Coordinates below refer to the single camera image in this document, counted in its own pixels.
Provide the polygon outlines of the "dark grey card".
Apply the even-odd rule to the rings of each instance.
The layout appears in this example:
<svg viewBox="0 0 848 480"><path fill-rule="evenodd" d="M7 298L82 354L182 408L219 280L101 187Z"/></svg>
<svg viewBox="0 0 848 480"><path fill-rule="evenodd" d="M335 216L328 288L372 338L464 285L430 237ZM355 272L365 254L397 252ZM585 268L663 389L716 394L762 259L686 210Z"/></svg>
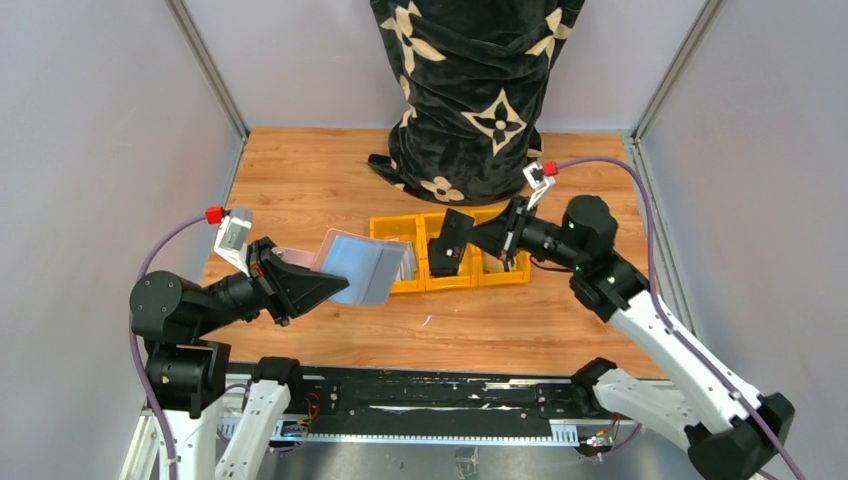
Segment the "dark grey card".
<svg viewBox="0 0 848 480"><path fill-rule="evenodd" d="M435 278L456 276L468 245L474 218L455 209L447 209L439 234L427 242L430 275Z"/></svg>

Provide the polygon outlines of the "pink leather card holder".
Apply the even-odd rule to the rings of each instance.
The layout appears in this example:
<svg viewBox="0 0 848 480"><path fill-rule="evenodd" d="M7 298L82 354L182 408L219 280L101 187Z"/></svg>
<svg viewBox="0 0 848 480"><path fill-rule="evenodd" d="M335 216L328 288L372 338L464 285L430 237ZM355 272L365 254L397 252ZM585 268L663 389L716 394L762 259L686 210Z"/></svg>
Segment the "pink leather card holder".
<svg viewBox="0 0 848 480"><path fill-rule="evenodd" d="M345 277L349 286L330 297L349 306L384 305L395 282L405 246L339 229L326 232L315 253L279 247L283 258L313 271Z"/></svg>

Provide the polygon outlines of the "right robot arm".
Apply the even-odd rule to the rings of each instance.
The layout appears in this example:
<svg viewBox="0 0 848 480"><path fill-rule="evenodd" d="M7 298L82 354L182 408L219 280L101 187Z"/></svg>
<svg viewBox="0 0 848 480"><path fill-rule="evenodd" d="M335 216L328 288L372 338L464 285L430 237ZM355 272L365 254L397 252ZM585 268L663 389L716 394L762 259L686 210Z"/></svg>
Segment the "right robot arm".
<svg viewBox="0 0 848 480"><path fill-rule="evenodd" d="M780 393L762 394L695 338L615 251L617 230L598 196L573 198L560 224L537 218L529 198L517 196L466 238L504 262L521 251L562 267L579 303L640 347L673 385L657 388L598 358L571 377L590 402L677 445L705 479L753 477L779 454L794 406Z"/></svg>

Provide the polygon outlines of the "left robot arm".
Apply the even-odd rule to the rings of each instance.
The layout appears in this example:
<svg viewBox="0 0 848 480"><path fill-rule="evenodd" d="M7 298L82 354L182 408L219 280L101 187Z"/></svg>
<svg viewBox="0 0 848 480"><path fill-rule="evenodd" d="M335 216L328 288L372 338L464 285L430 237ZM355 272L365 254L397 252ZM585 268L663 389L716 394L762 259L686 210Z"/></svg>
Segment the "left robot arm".
<svg viewBox="0 0 848 480"><path fill-rule="evenodd" d="M276 248L267 237L252 242L244 271L206 287L160 270L132 289L131 332L148 352L141 379L159 422L162 471L171 479L256 478L280 417L306 401L298 360L262 358L235 431L223 453L216 452L231 347L205 335L262 312L286 326L349 285L284 261Z"/></svg>

